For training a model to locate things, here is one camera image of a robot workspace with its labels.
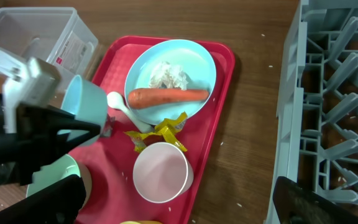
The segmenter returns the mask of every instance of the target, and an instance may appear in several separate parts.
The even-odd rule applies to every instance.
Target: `white spoon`
[[[134,123],[134,125],[142,133],[150,133],[154,131],[154,128],[151,125],[146,124],[143,121],[139,121],[135,115],[125,106],[122,96],[117,92],[111,92],[107,95],[107,104],[109,107],[117,110],[121,110],[124,114]]]

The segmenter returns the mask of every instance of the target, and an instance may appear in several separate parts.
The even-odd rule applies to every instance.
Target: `light blue cup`
[[[65,154],[52,164],[42,166],[40,171],[34,172],[32,174],[32,184],[28,185],[25,197],[30,197],[72,174],[81,177],[84,182],[86,192],[84,206],[92,191],[91,173],[84,164],[75,161],[75,159],[68,154]]]
[[[76,75],[67,88],[60,109],[74,114],[75,119],[78,121],[86,121],[100,125],[100,131],[102,131],[108,115],[107,95],[104,90],[95,84],[84,80],[81,75]],[[87,133],[87,131],[64,130],[59,132],[59,134],[63,133],[70,133],[68,137],[69,141]],[[91,145],[98,140],[99,136],[100,134],[84,142],[81,146]]]

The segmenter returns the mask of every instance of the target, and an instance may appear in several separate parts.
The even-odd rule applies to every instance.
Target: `pink cup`
[[[190,188],[193,169],[179,148],[157,142],[145,148],[136,159],[134,183],[144,199],[165,203]]]

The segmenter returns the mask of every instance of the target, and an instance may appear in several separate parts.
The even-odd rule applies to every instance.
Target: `yellow wrapper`
[[[182,152],[186,152],[187,149],[175,137],[183,129],[186,120],[187,114],[183,112],[176,120],[165,118],[160,124],[156,125],[155,131],[152,133],[127,131],[125,134],[131,137],[136,152],[142,152],[147,146],[163,140],[178,147]]]

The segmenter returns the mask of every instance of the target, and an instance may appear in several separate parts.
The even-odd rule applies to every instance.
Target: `dish rack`
[[[299,2],[284,43],[276,116],[265,223],[280,223],[272,201],[278,176],[358,215],[358,0]]]

